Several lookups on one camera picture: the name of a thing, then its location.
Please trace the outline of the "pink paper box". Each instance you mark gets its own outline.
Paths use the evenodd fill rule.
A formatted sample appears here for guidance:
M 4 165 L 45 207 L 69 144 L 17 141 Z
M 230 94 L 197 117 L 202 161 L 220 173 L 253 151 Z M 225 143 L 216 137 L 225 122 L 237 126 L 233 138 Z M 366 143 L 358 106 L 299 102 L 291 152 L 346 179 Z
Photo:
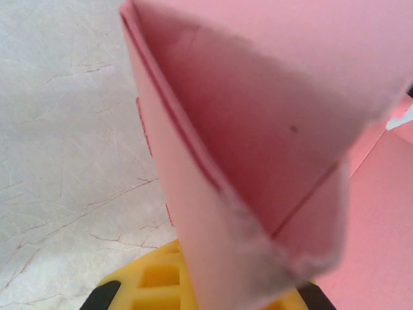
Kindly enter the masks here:
M 137 106 L 201 310 L 318 279 L 413 310 L 413 0 L 124 0 Z

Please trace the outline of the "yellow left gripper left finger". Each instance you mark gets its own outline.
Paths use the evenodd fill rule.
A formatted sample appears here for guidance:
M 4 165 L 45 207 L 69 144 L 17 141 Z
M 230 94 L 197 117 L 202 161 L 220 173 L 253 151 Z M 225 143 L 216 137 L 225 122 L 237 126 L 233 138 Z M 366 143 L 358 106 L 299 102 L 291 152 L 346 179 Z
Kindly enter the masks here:
M 199 310 L 179 241 L 104 277 L 83 310 Z

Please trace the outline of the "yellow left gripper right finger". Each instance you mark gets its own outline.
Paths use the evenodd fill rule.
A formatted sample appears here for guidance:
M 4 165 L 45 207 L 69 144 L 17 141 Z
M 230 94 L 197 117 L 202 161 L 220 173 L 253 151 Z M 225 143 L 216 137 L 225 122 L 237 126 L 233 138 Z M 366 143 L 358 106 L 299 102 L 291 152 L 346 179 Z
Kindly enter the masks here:
M 270 310 L 336 310 L 336 307 L 316 283 L 305 282 L 272 302 Z

